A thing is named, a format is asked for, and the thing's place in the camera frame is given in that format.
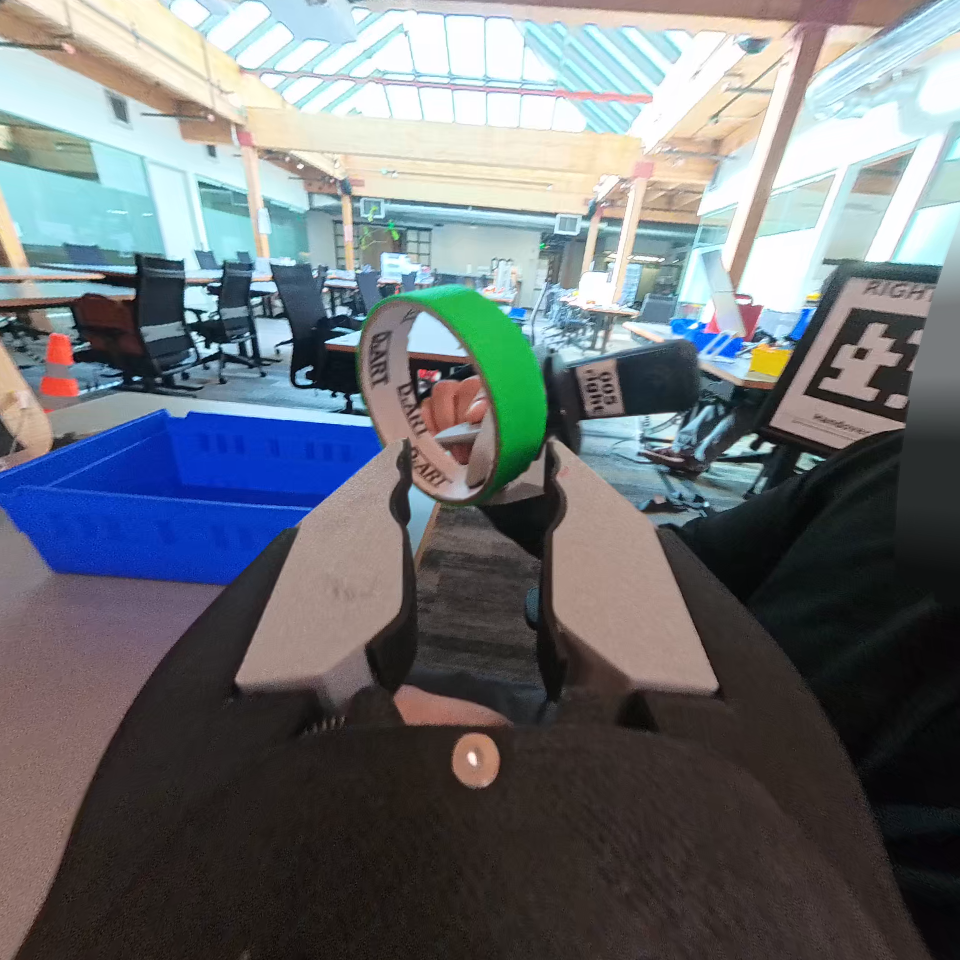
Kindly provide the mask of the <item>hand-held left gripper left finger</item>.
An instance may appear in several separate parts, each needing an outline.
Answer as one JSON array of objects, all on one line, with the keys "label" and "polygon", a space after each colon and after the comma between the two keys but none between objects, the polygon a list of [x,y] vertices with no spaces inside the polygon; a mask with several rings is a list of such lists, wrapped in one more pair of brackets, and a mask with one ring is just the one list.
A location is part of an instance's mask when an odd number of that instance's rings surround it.
[{"label": "hand-held left gripper left finger", "polygon": [[418,646],[411,482],[411,444],[395,441],[298,523],[238,690],[310,691],[344,712],[361,690],[403,685]]}]

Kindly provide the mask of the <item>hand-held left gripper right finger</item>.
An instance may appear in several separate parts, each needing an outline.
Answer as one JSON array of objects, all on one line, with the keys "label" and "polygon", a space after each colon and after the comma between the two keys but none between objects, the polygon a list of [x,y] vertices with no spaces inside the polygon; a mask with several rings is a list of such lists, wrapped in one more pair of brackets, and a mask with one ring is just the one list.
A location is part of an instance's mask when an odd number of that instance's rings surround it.
[{"label": "hand-held left gripper right finger", "polygon": [[536,656],[548,698],[715,706],[720,683],[656,525],[558,439],[544,456]]}]

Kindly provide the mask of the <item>green tape roll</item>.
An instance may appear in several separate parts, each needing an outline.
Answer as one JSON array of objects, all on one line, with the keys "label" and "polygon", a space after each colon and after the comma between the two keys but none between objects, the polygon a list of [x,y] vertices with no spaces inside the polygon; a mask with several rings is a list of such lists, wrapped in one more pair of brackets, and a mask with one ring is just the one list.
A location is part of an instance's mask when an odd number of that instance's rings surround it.
[{"label": "green tape roll", "polygon": [[[428,427],[411,373],[417,321],[435,323],[465,353],[486,394],[468,463],[460,463]],[[531,344],[498,306],[461,285],[430,287],[382,300],[366,317],[356,351],[357,378],[382,442],[406,442],[412,482],[449,505],[476,505],[522,488],[546,438],[547,401]]]}]

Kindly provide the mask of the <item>blue plastic bin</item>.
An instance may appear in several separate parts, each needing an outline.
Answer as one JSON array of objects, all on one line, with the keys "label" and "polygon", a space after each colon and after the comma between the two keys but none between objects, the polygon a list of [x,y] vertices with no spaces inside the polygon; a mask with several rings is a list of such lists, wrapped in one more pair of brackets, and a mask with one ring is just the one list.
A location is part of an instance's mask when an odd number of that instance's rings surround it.
[{"label": "blue plastic bin", "polygon": [[371,426],[159,411],[2,475],[57,573],[227,585],[381,450]]}]

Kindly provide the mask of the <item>person's right forearm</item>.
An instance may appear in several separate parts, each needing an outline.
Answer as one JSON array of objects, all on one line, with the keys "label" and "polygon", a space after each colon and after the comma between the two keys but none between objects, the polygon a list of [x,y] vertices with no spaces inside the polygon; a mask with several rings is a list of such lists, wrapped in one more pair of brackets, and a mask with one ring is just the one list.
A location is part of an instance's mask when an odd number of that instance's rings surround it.
[{"label": "person's right forearm", "polygon": [[856,758],[958,749],[958,559],[898,517],[902,436],[663,524],[786,654]]}]

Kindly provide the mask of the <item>person's right hand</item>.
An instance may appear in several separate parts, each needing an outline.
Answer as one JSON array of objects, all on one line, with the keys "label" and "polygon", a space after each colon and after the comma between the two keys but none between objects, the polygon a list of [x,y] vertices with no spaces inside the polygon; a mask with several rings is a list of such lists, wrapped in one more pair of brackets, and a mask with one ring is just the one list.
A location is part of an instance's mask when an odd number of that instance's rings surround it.
[{"label": "person's right hand", "polygon": [[486,387],[478,375],[439,380],[419,410],[430,435],[437,436],[459,426],[483,424],[489,411]]}]

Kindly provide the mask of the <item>blue crate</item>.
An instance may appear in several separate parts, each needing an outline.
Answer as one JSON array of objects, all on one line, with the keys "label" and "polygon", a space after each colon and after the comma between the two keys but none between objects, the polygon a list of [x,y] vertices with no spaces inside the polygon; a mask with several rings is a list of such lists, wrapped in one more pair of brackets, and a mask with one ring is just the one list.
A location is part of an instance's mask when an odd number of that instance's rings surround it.
[{"label": "blue crate", "polygon": [[742,337],[708,329],[710,324],[699,319],[672,318],[669,329],[675,337],[690,342],[697,353],[708,359],[735,359],[745,345]]}]

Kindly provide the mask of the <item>black white marker board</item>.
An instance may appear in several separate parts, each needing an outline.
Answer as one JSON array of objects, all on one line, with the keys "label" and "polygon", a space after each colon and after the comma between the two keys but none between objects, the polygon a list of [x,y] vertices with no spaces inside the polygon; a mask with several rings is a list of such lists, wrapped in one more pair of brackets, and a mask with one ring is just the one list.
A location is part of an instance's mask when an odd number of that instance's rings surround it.
[{"label": "black white marker board", "polygon": [[753,427],[823,457],[903,429],[940,266],[842,261]]}]

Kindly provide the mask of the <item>black office chair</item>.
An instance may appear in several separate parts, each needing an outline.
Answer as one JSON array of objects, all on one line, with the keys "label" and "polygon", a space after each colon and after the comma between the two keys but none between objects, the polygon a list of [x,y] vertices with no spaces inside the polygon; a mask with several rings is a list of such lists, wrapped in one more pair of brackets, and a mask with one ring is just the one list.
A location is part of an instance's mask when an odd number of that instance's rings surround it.
[{"label": "black office chair", "polygon": [[186,322],[186,270],[183,260],[137,253],[133,312],[141,344],[135,361],[148,392],[197,393],[189,372],[201,357]]},{"label": "black office chair", "polygon": [[219,384],[227,383],[229,364],[266,376],[251,302],[253,264],[225,260],[222,263],[217,308],[205,322],[203,339],[213,349]]},{"label": "black office chair", "polygon": [[323,303],[322,288],[309,265],[272,263],[277,288],[292,332],[290,383],[297,390],[322,390],[344,398],[343,414],[354,414],[359,393],[354,354],[330,350],[336,333]]}]

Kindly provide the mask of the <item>brown office chair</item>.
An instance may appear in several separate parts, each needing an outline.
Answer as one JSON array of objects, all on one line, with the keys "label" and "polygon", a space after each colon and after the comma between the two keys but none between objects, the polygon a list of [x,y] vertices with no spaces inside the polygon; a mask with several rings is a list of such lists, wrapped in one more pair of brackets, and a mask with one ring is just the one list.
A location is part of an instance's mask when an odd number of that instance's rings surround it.
[{"label": "brown office chair", "polygon": [[81,341],[75,360],[107,366],[125,378],[150,376],[154,368],[132,301],[84,294],[73,302],[71,313]]}]

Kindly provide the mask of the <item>orange traffic cone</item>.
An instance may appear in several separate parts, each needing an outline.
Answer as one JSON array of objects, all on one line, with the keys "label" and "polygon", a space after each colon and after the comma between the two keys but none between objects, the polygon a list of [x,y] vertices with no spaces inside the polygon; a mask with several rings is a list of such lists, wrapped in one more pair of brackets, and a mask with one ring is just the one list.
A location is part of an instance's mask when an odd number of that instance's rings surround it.
[{"label": "orange traffic cone", "polygon": [[39,397],[44,409],[60,409],[78,399],[80,387],[74,374],[73,345],[68,336],[50,333],[46,342],[44,371]]}]

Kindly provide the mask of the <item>tan board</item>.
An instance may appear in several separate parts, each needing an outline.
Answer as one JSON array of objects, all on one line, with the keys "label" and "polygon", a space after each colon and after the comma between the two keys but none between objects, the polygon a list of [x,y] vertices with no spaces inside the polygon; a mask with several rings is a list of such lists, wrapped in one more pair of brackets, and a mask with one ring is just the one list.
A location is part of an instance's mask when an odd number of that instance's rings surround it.
[{"label": "tan board", "polygon": [[52,450],[53,430],[37,395],[14,359],[1,346],[1,471],[38,459]]}]

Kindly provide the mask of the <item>wooden post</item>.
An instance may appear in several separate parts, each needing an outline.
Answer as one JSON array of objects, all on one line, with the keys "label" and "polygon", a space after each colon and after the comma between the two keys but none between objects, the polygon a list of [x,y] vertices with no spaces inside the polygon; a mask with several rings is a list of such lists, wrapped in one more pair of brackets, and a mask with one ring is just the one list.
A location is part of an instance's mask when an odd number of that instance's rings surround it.
[{"label": "wooden post", "polygon": [[778,66],[747,168],[745,186],[738,198],[721,254],[734,292],[739,290],[828,31],[829,27],[824,23],[800,23],[793,30],[788,51]]}]

